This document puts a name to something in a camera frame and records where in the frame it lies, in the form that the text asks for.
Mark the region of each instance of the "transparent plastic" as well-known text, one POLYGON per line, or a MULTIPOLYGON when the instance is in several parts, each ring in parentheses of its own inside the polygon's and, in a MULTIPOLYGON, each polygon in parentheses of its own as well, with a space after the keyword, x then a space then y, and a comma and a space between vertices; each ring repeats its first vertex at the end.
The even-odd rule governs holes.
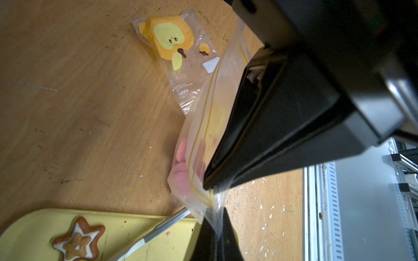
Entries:
POLYGON ((138 24, 145 22, 148 17, 135 19, 133 26, 139 38, 154 49, 154 53, 159 58, 160 65, 170 81, 170 89, 176 97, 184 115, 187 115, 201 86, 211 75, 205 69, 203 63, 218 57, 218 54, 193 9, 182 13, 180 17, 190 26, 194 36, 194 43, 190 49, 184 50, 186 58, 183 59, 181 68, 177 71, 173 70, 171 60, 160 58, 155 46, 139 32, 138 24), (209 46, 210 51, 207 55, 200 53, 199 45, 201 43, 206 43, 209 46))
POLYGON ((238 19, 224 55, 192 104, 181 129, 168 176, 173 195, 200 223, 205 217, 218 236, 222 232, 227 189, 233 178, 222 184, 222 188, 208 191, 203 189, 202 181, 225 132, 242 73, 250 60, 244 27, 244 22, 238 19))

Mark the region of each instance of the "white icing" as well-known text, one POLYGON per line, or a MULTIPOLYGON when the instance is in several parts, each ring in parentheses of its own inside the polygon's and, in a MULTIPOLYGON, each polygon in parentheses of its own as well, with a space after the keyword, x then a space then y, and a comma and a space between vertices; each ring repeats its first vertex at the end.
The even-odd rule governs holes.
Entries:
POLYGON ((93 258, 93 253, 92 250, 90 249, 90 243, 93 241, 93 239, 99 234, 100 230, 98 231, 93 231, 87 234, 83 233, 83 230, 81 229, 80 225, 78 223, 75 224, 74 226, 74 231, 73 234, 71 235, 70 239, 58 244, 53 245, 53 248, 55 248, 58 251, 61 251, 64 254, 64 260, 65 261, 73 261, 76 258, 80 258, 80 256, 75 256, 71 259, 67 259, 67 254, 66 254, 66 250, 64 249, 64 245, 67 244, 68 242, 71 242, 74 238, 74 236, 79 233, 83 238, 85 237, 90 237, 90 242, 86 245, 86 256, 85 258, 93 258))

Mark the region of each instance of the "cartoon pear illustration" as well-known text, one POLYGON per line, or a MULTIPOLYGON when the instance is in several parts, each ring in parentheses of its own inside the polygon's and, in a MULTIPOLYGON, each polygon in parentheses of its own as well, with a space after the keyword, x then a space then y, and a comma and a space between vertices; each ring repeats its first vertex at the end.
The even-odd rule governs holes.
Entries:
POLYGON ((193 46, 194 37, 190 26, 178 15, 151 17, 138 24, 141 35, 153 43, 159 56, 171 60, 173 70, 181 68, 184 50, 193 46))

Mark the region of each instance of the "scratch on table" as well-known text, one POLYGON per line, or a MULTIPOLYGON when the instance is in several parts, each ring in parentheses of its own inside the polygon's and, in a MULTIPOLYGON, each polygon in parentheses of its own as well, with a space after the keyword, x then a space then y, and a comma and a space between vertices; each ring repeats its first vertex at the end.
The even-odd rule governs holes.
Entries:
POLYGON ((42 88, 42 89, 47 89, 47 90, 51 90, 51 91, 59 91, 56 89, 52 89, 52 88, 47 88, 47 87, 43 87, 43 86, 39 86, 39 85, 35 85, 35 84, 28 84, 26 82, 20 82, 20 81, 11 81, 15 84, 25 84, 25 85, 30 85, 30 86, 34 86, 34 87, 38 87, 38 88, 42 88))

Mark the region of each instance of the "metal frame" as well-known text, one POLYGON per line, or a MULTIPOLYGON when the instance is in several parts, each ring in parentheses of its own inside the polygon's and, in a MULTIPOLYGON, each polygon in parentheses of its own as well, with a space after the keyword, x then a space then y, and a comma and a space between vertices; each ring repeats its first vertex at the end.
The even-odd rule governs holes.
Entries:
POLYGON ((393 163, 410 172, 418 172, 418 166, 400 153, 391 154, 393 163))
POLYGON ((303 169, 305 261, 344 260, 335 174, 334 162, 303 169))

